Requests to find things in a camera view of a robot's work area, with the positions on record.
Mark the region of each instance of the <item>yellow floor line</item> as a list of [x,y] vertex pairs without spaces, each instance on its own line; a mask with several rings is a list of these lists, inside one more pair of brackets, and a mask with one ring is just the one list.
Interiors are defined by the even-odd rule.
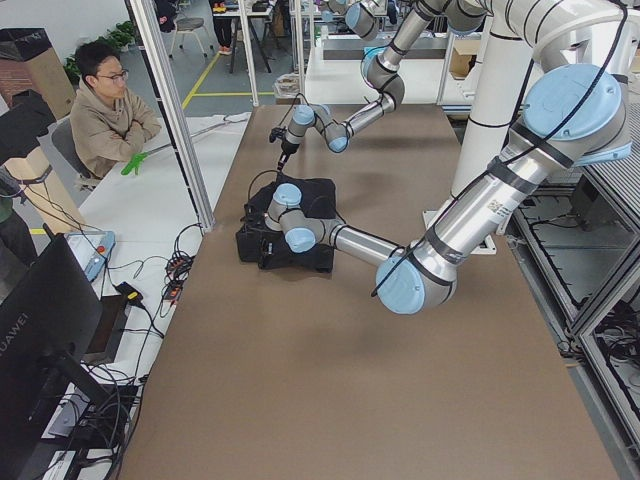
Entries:
[[[273,92],[258,92],[258,95],[274,95]],[[216,93],[194,93],[192,97],[249,97],[251,92],[216,92]]]
[[211,69],[213,69],[213,66],[216,64],[216,62],[218,61],[218,58],[220,58],[220,52],[216,53],[215,56],[213,57],[213,59],[211,60],[211,62],[209,62],[209,65],[207,65],[207,68],[204,69],[204,72],[202,72],[202,74],[200,75],[200,77],[198,77],[198,80],[196,81],[196,83],[193,85],[193,88],[191,89],[191,91],[187,94],[186,98],[183,100],[182,102],[182,109],[184,110],[185,108],[187,108],[187,105],[189,105],[189,102],[191,101],[191,99],[196,95],[196,92],[198,91],[198,89],[200,88],[200,85],[202,85],[202,82],[204,82],[204,79],[207,78],[207,75],[209,75],[209,72],[211,71]]

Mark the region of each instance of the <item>person's arm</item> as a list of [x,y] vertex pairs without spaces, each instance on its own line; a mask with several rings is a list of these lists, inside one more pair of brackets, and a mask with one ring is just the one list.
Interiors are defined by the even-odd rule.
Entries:
[[128,162],[142,151],[145,133],[141,122],[134,121],[124,138],[111,130],[95,112],[88,112],[81,118],[71,116],[71,129],[78,156],[82,160],[95,157],[117,162]]
[[151,110],[146,103],[144,103],[144,100],[142,100],[142,98],[131,91],[129,91],[129,95],[131,96],[133,120],[135,123],[138,123],[142,127],[144,143],[155,137],[162,126],[160,125],[160,122],[158,122],[155,112]]

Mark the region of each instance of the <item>black monitor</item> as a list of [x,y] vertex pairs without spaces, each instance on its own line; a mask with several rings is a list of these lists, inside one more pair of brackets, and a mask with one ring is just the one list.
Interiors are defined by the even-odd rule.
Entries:
[[101,312],[62,235],[0,304],[0,478],[20,478],[69,383],[94,405],[109,400],[80,365]]

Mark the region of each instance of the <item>beige hoodie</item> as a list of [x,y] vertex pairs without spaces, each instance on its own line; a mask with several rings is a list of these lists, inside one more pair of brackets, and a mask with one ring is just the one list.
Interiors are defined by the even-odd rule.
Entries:
[[[132,155],[140,153],[144,142],[161,128],[153,110],[131,90],[127,89],[124,98],[116,100],[112,110],[82,80],[70,120],[76,152],[99,178],[116,162],[128,162]],[[142,127],[132,125],[133,120]]]

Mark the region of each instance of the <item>brown table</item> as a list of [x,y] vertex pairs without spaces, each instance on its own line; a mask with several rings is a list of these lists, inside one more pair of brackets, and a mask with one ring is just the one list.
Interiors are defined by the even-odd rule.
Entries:
[[[461,267],[449,303],[414,316],[370,298],[374,269],[342,253],[331,276],[239,262],[247,187],[275,166],[267,136],[285,111],[259,107],[247,127],[121,478],[617,478],[500,239]],[[286,171],[333,178],[352,225],[408,243],[458,152],[440,109],[411,105],[342,155],[310,132]]]

